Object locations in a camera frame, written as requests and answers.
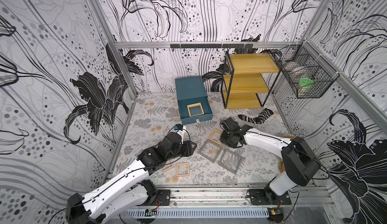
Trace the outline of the yellow brooch box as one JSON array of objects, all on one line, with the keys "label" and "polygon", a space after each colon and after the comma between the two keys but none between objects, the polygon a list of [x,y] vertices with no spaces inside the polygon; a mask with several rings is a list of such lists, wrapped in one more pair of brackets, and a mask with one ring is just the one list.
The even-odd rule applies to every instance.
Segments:
[{"label": "yellow brooch box", "polygon": [[218,129],[214,129],[212,131],[212,133],[210,134],[210,137],[209,137],[209,140],[214,142],[215,144],[218,144],[219,146],[222,145],[221,143],[221,134],[222,134],[222,131],[218,130]]},{"label": "yellow brooch box", "polygon": [[189,117],[195,117],[204,114],[204,110],[201,103],[187,105],[187,110]]}]

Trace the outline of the teal top drawer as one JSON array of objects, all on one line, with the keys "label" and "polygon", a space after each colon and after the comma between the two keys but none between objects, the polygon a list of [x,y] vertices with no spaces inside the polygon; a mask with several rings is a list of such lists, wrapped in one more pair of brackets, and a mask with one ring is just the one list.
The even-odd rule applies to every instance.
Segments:
[{"label": "teal top drawer", "polygon": [[213,113],[207,96],[179,100],[178,108],[183,125],[213,119]]}]

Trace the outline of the teal drawer cabinet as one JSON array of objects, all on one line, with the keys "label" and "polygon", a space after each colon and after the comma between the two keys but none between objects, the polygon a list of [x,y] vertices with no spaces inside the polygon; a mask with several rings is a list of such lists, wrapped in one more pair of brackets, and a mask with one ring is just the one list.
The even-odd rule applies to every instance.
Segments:
[{"label": "teal drawer cabinet", "polygon": [[177,100],[205,97],[207,91],[201,76],[175,79]]}]

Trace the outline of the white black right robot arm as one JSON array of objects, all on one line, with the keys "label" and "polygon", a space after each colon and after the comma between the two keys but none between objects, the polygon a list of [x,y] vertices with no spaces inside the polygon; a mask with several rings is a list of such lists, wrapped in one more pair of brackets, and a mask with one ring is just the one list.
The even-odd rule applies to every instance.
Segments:
[{"label": "white black right robot arm", "polygon": [[278,137],[239,124],[232,118],[221,121],[223,132],[220,141],[231,148],[245,145],[266,150],[282,159],[285,171],[265,187],[267,198],[276,198],[296,186],[306,186],[322,164],[303,138]]}]

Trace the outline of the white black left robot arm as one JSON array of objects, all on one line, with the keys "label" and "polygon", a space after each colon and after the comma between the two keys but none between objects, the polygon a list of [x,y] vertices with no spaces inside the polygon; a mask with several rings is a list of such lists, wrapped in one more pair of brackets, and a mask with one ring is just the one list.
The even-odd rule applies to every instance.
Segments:
[{"label": "white black left robot arm", "polygon": [[121,173],[95,190],[71,196],[67,201],[69,224],[105,224],[131,207],[154,204],[157,189],[149,180],[167,162],[193,155],[197,144],[170,132],[164,139],[144,149]]}]

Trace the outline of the pink brooch box left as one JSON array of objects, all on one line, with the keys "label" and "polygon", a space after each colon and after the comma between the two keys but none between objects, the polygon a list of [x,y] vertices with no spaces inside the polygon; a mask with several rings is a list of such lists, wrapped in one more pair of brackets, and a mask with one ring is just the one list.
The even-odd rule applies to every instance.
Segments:
[{"label": "pink brooch box left", "polygon": [[165,172],[167,172],[167,171],[169,171],[169,170],[172,170],[174,168],[174,164],[173,163],[168,163],[168,164],[166,164],[162,169],[161,169],[161,171],[163,172],[163,173],[165,173]]}]

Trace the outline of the pink brooch box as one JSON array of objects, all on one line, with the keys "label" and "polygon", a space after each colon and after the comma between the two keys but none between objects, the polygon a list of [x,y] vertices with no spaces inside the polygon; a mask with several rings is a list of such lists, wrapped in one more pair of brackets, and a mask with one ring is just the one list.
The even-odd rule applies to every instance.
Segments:
[{"label": "pink brooch box", "polygon": [[178,177],[188,177],[189,176],[189,163],[178,163],[176,165],[176,175]]},{"label": "pink brooch box", "polygon": [[169,171],[169,170],[172,170],[174,168],[174,164],[173,163],[168,163],[168,164],[166,164],[162,169],[161,169],[161,171],[163,172],[163,173],[165,173],[165,172],[167,172],[167,171]]}]

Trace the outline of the pink brooch box right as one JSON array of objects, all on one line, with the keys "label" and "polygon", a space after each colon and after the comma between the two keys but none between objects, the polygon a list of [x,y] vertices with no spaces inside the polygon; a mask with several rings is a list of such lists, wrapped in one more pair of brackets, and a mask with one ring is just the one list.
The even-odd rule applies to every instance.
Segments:
[{"label": "pink brooch box right", "polygon": [[176,165],[176,175],[178,177],[188,177],[189,176],[189,163],[178,163]]}]

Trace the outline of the grey brooch box right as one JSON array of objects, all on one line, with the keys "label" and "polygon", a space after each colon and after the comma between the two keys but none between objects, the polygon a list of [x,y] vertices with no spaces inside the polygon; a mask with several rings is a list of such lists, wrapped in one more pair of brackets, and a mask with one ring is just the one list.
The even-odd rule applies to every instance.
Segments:
[{"label": "grey brooch box right", "polygon": [[218,165],[226,169],[227,171],[237,174],[244,158],[230,149],[223,149]]}]

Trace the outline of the grey brooch box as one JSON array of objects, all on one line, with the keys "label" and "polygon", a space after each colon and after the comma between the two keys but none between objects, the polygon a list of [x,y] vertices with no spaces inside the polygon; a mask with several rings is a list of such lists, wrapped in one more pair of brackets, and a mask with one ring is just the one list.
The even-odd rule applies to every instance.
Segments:
[{"label": "grey brooch box", "polygon": [[218,165],[226,169],[227,171],[237,174],[244,158],[230,149],[223,149]]},{"label": "grey brooch box", "polygon": [[222,150],[222,146],[214,143],[211,140],[206,140],[203,146],[200,148],[199,154],[209,160],[211,163],[215,163]]}]

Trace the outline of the grey brooch box left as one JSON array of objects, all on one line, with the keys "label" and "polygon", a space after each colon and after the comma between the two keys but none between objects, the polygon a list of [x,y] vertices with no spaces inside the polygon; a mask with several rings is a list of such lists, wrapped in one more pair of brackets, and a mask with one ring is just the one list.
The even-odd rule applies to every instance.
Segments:
[{"label": "grey brooch box left", "polygon": [[211,163],[215,163],[222,150],[222,146],[214,143],[211,140],[206,140],[203,146],[200,148],[199,154],[209,160]]}]

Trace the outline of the black white striped sock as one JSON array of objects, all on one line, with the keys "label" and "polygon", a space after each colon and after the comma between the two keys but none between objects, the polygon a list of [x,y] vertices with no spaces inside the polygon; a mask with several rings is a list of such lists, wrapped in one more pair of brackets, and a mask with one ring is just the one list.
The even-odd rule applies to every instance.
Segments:
[{"label": "black white striped sock", "polygon": [[263,124],[273,114],[274,112],[272,110],[265,108],[255,118],[251,118],[246,115],[238,115],[238,118],[253,124]]}]

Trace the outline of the wooden metal shelf rack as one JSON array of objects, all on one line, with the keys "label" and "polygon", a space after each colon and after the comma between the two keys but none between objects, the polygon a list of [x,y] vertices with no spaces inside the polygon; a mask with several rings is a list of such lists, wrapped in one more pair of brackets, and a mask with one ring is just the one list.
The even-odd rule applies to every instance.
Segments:
[{"label": "wooden metal shelf rack", "polygon": [[263,53],[226,53],[221,90],[226,109],[262,108],[282,70],[273,50]]}]

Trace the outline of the brown teddy bear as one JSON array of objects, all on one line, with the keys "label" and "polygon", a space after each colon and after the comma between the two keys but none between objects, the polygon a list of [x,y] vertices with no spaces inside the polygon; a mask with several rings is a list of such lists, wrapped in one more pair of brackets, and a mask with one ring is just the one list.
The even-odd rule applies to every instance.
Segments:
[{"label": "brown teddy bear", "polygon": [[[294,135],[282,136],[282,138],[286,138],[286,139],[294,139],[295,137],[296,136],[294,136]],[[279,160],[279,171],[280,171],[280,173],[285,171],[285,165],[284,165],[284,161],[282,159]]]}]

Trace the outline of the small circuit board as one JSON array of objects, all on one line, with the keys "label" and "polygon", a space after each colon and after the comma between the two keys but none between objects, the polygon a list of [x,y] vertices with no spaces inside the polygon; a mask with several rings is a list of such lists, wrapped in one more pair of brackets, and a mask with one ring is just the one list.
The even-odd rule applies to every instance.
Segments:
[{"label": "small circuit board", "polygon": [[158,211],[155,209],[146,209],[144,212],[144,217],[147,218],[156,218]]}]

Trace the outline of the green lid in basket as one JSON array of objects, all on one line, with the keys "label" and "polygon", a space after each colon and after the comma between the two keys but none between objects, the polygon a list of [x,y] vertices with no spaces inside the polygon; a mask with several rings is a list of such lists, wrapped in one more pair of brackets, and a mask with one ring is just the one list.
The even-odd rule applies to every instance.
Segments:
[{"label": "green lid in basket", "polygon": [[301,78],[299,80],[299,86],[301,88],[304,88],[304,87],[312,87],[314,85],[314,81],[312,79],[309,79],[309,78]]}]

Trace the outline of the white bowl in basket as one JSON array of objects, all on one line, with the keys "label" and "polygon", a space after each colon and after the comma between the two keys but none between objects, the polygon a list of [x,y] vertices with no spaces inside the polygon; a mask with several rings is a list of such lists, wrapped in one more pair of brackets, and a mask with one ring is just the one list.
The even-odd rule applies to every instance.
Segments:
[{"label": "white bowl in basket", "polygon": [[298,74],[303,73],[305,70],[308,69],[308,66],[299,66],[290,71],[290,74]]}]

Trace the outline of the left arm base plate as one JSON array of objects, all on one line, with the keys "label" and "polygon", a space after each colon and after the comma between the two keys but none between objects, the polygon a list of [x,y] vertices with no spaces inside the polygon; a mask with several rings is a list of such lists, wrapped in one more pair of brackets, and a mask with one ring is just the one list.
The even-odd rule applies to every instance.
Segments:
[{"label": "left arm base plate", "polygon": [[150,207],[160,207],[160,206],[169,206],[171,198],[170,189],[158,189],[155,197],[151,197],[150,200],[147,200],[141,206],[150,206]]}]

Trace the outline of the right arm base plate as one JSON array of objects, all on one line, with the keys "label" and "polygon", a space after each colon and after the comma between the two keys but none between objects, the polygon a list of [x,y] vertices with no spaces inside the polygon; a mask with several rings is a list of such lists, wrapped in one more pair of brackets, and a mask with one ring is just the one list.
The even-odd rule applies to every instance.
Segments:
[{"label": "right arm base plate", "polygon": [[291,205],[291,199],[288,192],[283,195],[276,195],[271,189],[249,189],[247,198],[252,205]]}]

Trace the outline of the black bar on rail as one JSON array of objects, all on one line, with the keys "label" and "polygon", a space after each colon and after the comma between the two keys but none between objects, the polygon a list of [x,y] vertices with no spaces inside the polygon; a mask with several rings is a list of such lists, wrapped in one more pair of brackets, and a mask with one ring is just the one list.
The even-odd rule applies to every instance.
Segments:
[{"label": "black bar on rail", "polygon": [[252,43],[172,43],[170,48],[253,48]]}]

